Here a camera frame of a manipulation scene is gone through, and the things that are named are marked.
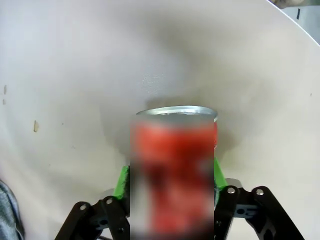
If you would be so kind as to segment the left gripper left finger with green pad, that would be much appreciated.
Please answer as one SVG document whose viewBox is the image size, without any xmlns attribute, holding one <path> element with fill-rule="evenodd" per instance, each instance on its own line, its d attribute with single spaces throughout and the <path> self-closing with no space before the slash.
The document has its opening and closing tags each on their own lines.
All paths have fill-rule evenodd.
<svg viewBox="0 0 320 240">
<path fill-rule="evenodd" d="M 97 240 L 109 229 L 113 240 L 129 240 L 130 224 L 130 166 L 122 168 L 112 195 L 91 205 L 77 202 L 63 225 L 57 240 Z"/>
</svg>

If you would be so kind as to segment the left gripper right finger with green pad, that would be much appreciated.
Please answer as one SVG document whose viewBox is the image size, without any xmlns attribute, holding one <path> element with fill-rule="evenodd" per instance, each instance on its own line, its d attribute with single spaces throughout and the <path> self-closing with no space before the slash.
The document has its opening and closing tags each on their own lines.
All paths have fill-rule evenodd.
<svg viewBox="0 0 320 240">
<path fill-rule="evenodd" d="M 214 239 L 228 237 L 232 221 L 244 219 L 260 240 L 303 240 L 274 194 L 266 186 L 251 191 L 234 178 L 225 178 L 217 158 L 214 158 Z"/>
</svg>

